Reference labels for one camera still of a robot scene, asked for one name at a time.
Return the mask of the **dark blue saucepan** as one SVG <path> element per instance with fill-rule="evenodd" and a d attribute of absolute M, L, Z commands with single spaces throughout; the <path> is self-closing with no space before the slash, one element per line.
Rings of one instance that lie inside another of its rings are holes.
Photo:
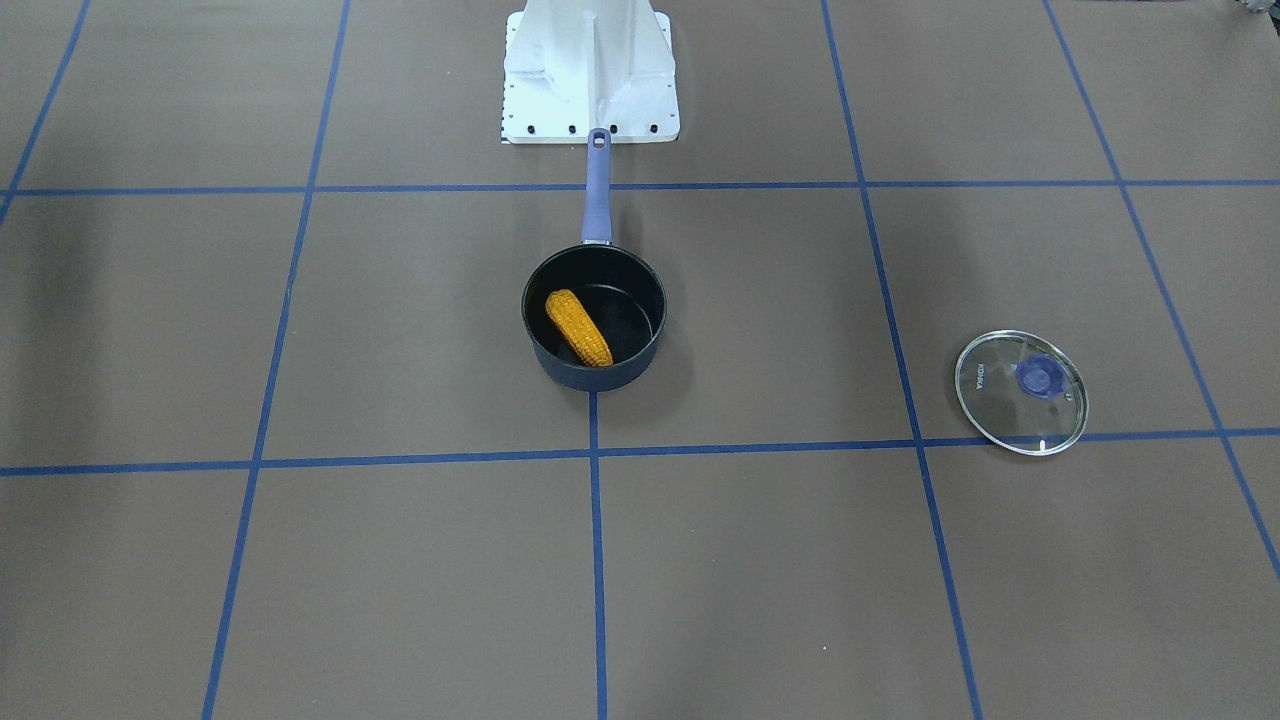
<path fill-rule="evenodd" d="M 544 259 L 522 297 L 524 328 L 544 372 L 563 387 L 603 393 L 637 379 L 657 354 L 667 318 L 667 295 L 657 270 L 614 241 L 611 206 L 611 128 L 588 136 L 580 241 Z M 611 366 L 584 366 L 545 310 L 547 296 L 572 290 L 603 332 Z"/>

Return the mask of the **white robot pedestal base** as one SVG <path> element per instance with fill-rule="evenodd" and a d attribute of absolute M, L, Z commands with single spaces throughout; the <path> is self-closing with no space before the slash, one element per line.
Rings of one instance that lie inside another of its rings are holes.
<path fill-rule="evenodd" d="M 503 143 L 681 135 L 671 18 L 649 1 L 529 1 L 504 23 Z"/>

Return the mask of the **yellow corn cob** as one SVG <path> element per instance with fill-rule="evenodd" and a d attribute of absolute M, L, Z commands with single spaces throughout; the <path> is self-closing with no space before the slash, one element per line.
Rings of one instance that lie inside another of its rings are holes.
<path fill-rule="evenodd" d="M 572 290 L 550 292 L 544 302 L 544 310 L 552 325 L 584 366 L 602 368 L 614 364 L 614 356 L 603 332 Z"/>

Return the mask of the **glass pot lid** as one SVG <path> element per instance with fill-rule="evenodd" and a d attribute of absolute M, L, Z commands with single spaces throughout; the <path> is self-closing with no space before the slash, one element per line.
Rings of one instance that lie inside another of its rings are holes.
<path fill-rule="evenodd" d="M 957 355 L 954 387 L 970 424 L 993 445 L 1023 456 L 1070 448 L 1091 416 L 1075 364 L 1024 331 L 992 331 L 972 340 Z"/>

